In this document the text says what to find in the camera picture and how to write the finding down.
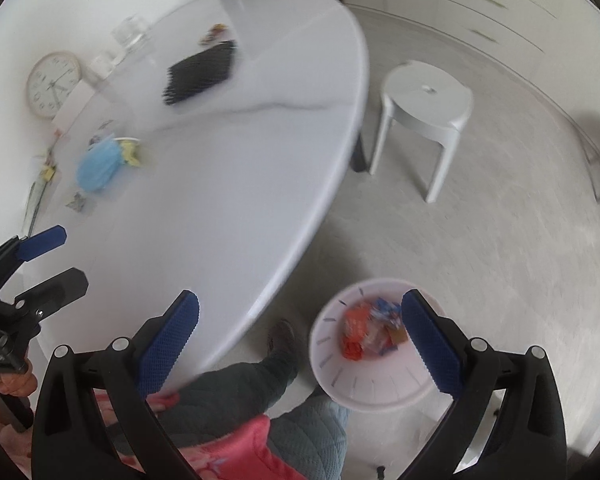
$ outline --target gray tile floor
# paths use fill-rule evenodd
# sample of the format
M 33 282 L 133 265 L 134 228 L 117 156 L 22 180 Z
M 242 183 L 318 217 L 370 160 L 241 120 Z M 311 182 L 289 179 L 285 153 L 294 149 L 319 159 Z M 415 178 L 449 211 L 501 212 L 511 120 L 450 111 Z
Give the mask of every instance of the gray tile floor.
M 344 286 L 398 276 L 433 294 L 468 336 L 507 351 L 544 346 L 568 441 L 583 442 L 587 420 L 600 410 L 600 206 L 572 127 L 482 55 L 417 25 L 355 14 L 371 57 L 367 152 L 380 82 L 408 59 L 434 64 L 469 86 L 472 118 L 433 205 L 422 196 L 439 148 L 394 124 L 377 174 L 347 174 L 288 283 L 218 367 L 259 360 L 276 317 L 289 317 L 306 333 Z M 299 404 L 314 384 L 305 369 L 270 415 Z M 396 478 L 447 403 L 432 394 L 398 413 L 354 413 L 343 479 L 374 479 L 376 465 Z

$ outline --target stool leg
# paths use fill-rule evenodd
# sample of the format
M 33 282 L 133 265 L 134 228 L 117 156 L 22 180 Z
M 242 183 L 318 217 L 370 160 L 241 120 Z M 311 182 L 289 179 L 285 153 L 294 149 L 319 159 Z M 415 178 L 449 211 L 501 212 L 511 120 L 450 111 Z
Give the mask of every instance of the stool leg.
M 384 147 L 384 141 L 386 140 L 386 134 L 391 126 L 391 120 L 393 119 L 393 101 L 387 95 L 382 95 L 382 115 L 380 116 L 380 124 L 378 126 L 378 133 L 375 137 L 375 146 L 373 148 L 373 156 L 371 157 L 371 165 L 369 166 L 369 173 L 375 173 L 380 163 L 380 155 L 382 154 L 382 148 Z
M 453 155 L 455 155 L 455 150 L 457 149 L 459 143 L 460 133 L 453 131 L 451 134 L 449 134 L 446 142 L 442 144 L 442 153 L 437 161 L 437 166 L 435 167 L 435 172 L 433 173 L 433 180 L 431 181 L 431 186 L 429 187 L 429 193 L 427 193 L 427 203 L 435 202 L 437 199 L 437 196 L 442 189 L 442 184 L 445 182 L 446 174 L 449 172 Z

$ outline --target stool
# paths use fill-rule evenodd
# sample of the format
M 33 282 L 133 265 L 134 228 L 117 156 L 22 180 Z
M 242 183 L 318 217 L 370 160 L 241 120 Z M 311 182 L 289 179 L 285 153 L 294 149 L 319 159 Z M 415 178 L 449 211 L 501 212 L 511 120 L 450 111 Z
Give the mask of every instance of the stool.
M 395 119 L 442 145 L 427 202 L 435 202 L 473 110 L 473 93 L 444 70 L 419 61 L 393 69 L 382 85 L 382 116 L 369 173 L 375 173 L 386 134 Z

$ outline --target pants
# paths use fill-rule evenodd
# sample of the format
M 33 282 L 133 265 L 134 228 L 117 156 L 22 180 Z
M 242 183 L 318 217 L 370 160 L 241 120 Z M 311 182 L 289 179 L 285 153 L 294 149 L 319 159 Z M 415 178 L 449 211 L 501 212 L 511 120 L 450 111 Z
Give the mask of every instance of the pants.
M 180 392 L 158 420 L 176 447 L 197 446 L 235 431 L 264 413 L 297 375 L 294 356 L 274 351 L 259 363 L 238 363 L 207 372 Z M 347 452 L 349 410 L 317 388 L 300 406 L 271 421 L 269 449 L 308 480 L 337 480 Z M 116 449 L 132 451 L 119 428 Z

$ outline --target clock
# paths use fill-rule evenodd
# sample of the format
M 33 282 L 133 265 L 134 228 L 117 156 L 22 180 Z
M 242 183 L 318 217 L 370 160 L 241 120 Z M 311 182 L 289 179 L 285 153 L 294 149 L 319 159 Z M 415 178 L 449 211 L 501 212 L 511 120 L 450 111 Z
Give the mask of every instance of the clock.
M 36 63 L 27 79 L 27 101 L 38 116 L 53 119 L 80 80 L 80 62 L 69 52 L 53 52 Z

